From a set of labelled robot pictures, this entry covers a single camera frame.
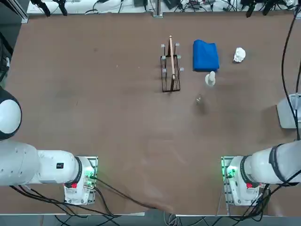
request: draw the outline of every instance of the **tissue paper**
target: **tissue paper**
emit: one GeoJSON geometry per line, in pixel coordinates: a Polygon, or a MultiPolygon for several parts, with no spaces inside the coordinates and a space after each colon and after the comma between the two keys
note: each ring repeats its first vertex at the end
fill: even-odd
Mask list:
{"type": "Polygon", "coordinates": [[[235,62],[242,62],[244,60],[244,58],[246,57],[246,52],[243,48],[238,47],[236,48],[235,54],[234,54],[234,61],[235,62]]]}

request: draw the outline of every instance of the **brown table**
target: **brown table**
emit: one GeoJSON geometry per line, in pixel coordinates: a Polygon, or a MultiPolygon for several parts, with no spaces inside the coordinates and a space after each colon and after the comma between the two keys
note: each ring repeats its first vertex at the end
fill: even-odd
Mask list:
{"type": "MultiPolygon", "coordinates": [[[[38,149],[97,155],[99,175],[137,200],[179,214],[215,215],[222,191],[223,155],[252,154],[292,141],[276,104],[284,98],[280,62],[291,13],[51,16],[23,24],[7,90],[21,103],[14,140],[38,149]],[[181,91],[161,92],[161,43],[180,43],[181,91]],[[213,89],[192,71],[195,39],[215,42],[220,69],[213,89]],[[232,62],[236,47],[246,50],[232,62]],[[195,98],[205,96],[204,108],[195,98]]],[[[288,88],[300,60],[300,23],[285,64],[288,88]]],[[[59,185],[40,185],[63,198],[59,185]]],[[[1,188],[1,213],[57,213],[55,206],[1,188]]],[[[275,194],[269,215],[300,216],[299,188],[275,194]]],[[[104,190],[116,213],[145,210],[104,190]]],[[[90,207],[103,210],[102,203],[90,207]]],[[[235,208],[232,214],[241,213],[235,208]]],[[[219,214],[226,214],[222,201],[219,214]]]]}

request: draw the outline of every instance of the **blue cloth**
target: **blue cloth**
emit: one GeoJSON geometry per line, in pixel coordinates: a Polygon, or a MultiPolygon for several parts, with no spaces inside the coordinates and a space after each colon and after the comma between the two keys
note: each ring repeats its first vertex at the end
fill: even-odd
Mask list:
{"type": "Polygon", "coordinates": [[[220,68],[215,43],[206,43],[202,40],[193,42],[193,70],[216,71],[220,68]]]}

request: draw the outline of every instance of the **white robotic arm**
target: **white robotic arm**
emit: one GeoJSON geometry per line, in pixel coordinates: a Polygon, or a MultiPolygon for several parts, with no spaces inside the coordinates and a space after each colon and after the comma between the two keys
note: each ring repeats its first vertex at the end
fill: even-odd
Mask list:
{"type": "MultiPolygon", "coordinates": [[[[282,184],[301,169],[301,141],[277,145],[249,156],[235,156],[227,168],[234,205],[251,205],[259,185],[282,184]]],[[[297,175],[290,183],[301,182],[297,175]]]]}
{"type": "Polygon", "coordinates": [[[37,150],[11,141],[22,121],[18,101],[0,87],[0,186],[64,184],[65,202],[94,202],[97,157],[75,157],[61,150],[37,150]]]}

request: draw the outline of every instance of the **floor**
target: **floor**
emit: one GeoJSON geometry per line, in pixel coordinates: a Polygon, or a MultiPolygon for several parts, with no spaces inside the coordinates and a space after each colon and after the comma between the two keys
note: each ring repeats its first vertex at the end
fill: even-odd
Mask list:
{"type": "MultiPolygon", "coordinates": [[[[29,0],[20,1],[21,5],[26,8],[29,0]]],[[[13,12],[8,10],[4,5],[0,4],[0,31],[7,38],[8,42],[12,47],[15,46],[16,39],[21,27],[20,18],[13,12]]],[[[59,218],[65,221],[67,216],[59,216],[59,218]]],[[[198,221],[200,217],[182,217],[182,223],[184,226],[188,226],[198,221]]],[[[216,220],[215,217],[207,217],[206,222],[208,225],[212,225],[216,220]]],[[[86,219],[79,219],[76,217],[68,220],[68,224],[71,226],[95,226],[105,221],[103,216],[89,216],[86,219]]],[[[285,217],[264,217],[261,222],[257,223],[251,219],[240,223],[243,226],[257,225],[257,226],[293,226],[300,224],[301,218],[285,218],[285,217]]],[[[51,215],[21,215],[21,216],[0,216],[1,226],[19,226],[27,223],[31,226],[59,226],[59,223],[54,216],[51,215]]],[[[146,212],[144,217],[141,216],[122,216],[116,219],[116,222],[121,226],[163,226],[165,225],[163,220],[163,213],[158,210],[152,210],[146,212]]],[[[223,218],[218,224],[220,226],[231,226],[235,222],[229,218],[223,218]]],[[[203,221],[198,223],[198,226],[206,226],[207,224],[203,221]]]]}
{"type": "MultiPolygon", "coordinates": [[[[65,221],[67,216],[59,216],[62,221],[65,221]]],[[[183,226],[188,226],[198,221],[200,217],[182,217],[181,221],[183,226]]],[[[215,217],[205,218],[208,225],[212,225],[216,220],[215,217]]],[[[294,226],[300,223],[301,218],[285,218],[285,217],[265,217],[261,222],[255,222],[248,219],[242,223],[241,226],[294,226]]],[[[102,216],[89,216],[87,219],[71,218],[68,220],[68,224],[71,226],[96,226],[105,221],[102,216]]],[[[164,226],[163,215],[161,212],[147,213],[145,217],[140,216],[122,216],[115,220],[121,226],[164,226]]],[[[1,216],[1,226],[19,226],[23,222],[27,222],[27,225],[31,226],[60,226],[54,216],[1,216]]],[[[199,222],[197,226],[207,226],[204,221],[199,222]]],[[[231,226],[235,221],[229,218],[221,219],[216,226],[231,226]]],[[[113,223],[106,223],[106,226],[113,226],[113,223]]]]}

